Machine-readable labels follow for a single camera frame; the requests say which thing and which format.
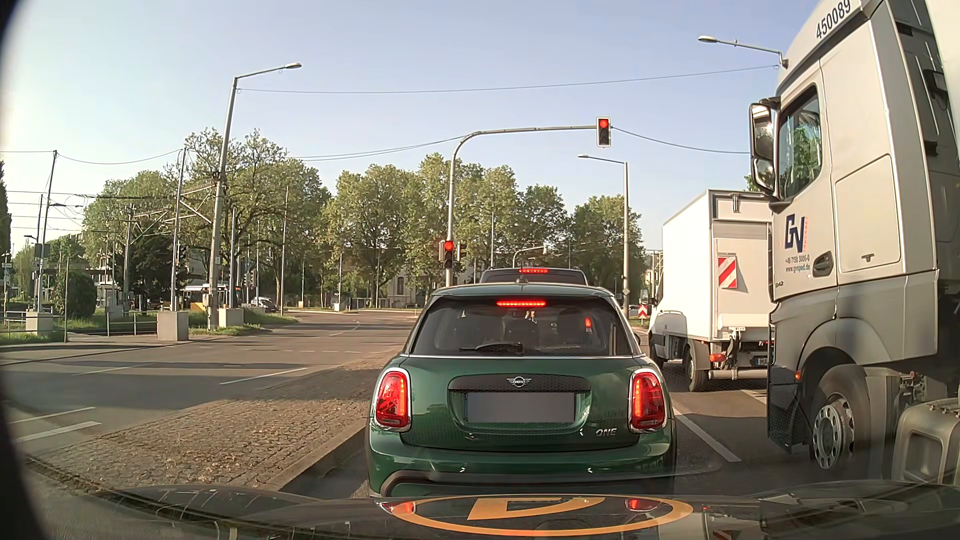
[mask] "curb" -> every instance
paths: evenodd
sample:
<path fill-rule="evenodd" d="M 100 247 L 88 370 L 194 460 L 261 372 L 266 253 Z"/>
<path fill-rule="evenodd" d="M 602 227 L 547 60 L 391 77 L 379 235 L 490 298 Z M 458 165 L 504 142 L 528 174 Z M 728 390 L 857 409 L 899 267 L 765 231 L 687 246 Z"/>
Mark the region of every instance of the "curb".
<path fill-rule="evenodd" d="M 346 463 L 363 447 L 364 430 L 366 428 L 366 418 L 350 424 L 342 433 L 326 441 L 320 448 L 305 455 L 259 487 L 280 491 L 283 486 L 308 470 L 318 477 L 322 477 Z"/>

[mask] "cobblestone median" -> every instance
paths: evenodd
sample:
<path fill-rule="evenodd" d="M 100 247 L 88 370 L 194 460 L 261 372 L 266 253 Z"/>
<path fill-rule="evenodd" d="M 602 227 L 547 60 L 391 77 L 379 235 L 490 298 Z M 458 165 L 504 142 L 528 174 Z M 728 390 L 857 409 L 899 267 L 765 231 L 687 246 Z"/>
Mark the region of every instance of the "cobblestone median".
<path fill-rule="evenodd" d="M 218 400 L 28 459 L 71 487 L 218 483 L 259 487 L 369 413 L 387 356 L 240 399 Z"/>

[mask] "car roof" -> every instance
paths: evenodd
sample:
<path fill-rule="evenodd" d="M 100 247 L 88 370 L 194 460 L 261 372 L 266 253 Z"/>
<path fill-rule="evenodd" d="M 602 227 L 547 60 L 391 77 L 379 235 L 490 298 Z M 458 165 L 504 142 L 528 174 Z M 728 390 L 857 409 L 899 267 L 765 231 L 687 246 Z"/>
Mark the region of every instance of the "car roof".
<path fill-rule="evenodd" d="M 434 291 L 434 296 L 498 296 L 516 294 L 542 294 L 545 296 L 612 296 L 602 287 L 577 283 L 552 282 L 487 282 L 454 285 Z"/>

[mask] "street lamp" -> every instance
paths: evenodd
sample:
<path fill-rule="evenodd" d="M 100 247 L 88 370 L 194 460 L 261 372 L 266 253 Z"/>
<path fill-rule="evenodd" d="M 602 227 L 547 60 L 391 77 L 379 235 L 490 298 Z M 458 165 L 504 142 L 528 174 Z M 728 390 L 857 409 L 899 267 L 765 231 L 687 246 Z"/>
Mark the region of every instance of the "street lamp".
<path fill-rule="evenodd" d="M 230 143 L 230 122 L 233 120 L 233 101 L 237 95 L 237 81 L 253 75 L 270 73 L 272 71 L 282 71 L 284 69 L 297 69 L 302 67 L 299 62 L 288 63 L 281 67 L 273 67 L 262 71 L 254 71 L 245 75 L 239 75 L 233 78 L 233 84 L 230 87 L 230 101 L 227 105 L 227 125 L 224 127 L 224 139 L 220 144 L 220 168 L 217 173 L 217 196 L 213 203 L 213 231 L 210 233 L 210 275 L 209 288 L 207 289 L 208 301 L 206 310 L 206 328 L 214 330 L 217 327 L 217 313 L 220 299 L 218 298 L 220 284 L 220 216 L 224 211 L 224 187 L 227 184 L 227 149 Z"/>
<path fill-rule="evenodd" d="M 757 47 L 756 45 L 746 45 L 737 41 L 736 39 L 734 39 L 733 41 L 724 41 L 723 39 L 717 39 L 716 37 L 713 37 L 713 36 L 700 36 L 700 37 L 697 37 L 697 40 L 703 43 L 721 43 L 724 45 L 730 45 L 731 47 L 742 47 L 744 49 L 753 49 L 755 51 L 763 51 L 764 53 L 773 53 L 777 55 L 777 58 L 780 60 L 780 65 L 783 66 L 783 69 L 786 69 L 787 65 L 789 64 L 789 61 L 783 57 L 783 53 L 781 51 L 778 51 L 777 49 Z"/>
<path fill-rule="evenodd" d="M 630 317 L 630 167 L 627 161 L 595 158 L 587 154 L 581 154 L 577 158 L 623 165 L 623 316 Z"/>

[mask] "car hood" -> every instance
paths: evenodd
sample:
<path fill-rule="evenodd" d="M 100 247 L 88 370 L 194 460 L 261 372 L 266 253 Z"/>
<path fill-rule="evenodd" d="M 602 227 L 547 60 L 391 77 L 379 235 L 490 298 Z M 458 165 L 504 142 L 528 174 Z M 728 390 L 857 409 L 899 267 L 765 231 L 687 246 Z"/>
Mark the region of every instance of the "car hood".
<path fill-rule="evenodd" d="M 841 481 L 750 497 L 502 495 L 320 500 L 255 488 L 162 485 L 83 497 L 85 516 L 175 528 L 182 538 L 774 538 L 957 537 L 960 489 Z M 138 536 L 147 531 L 138 528 Z"/>

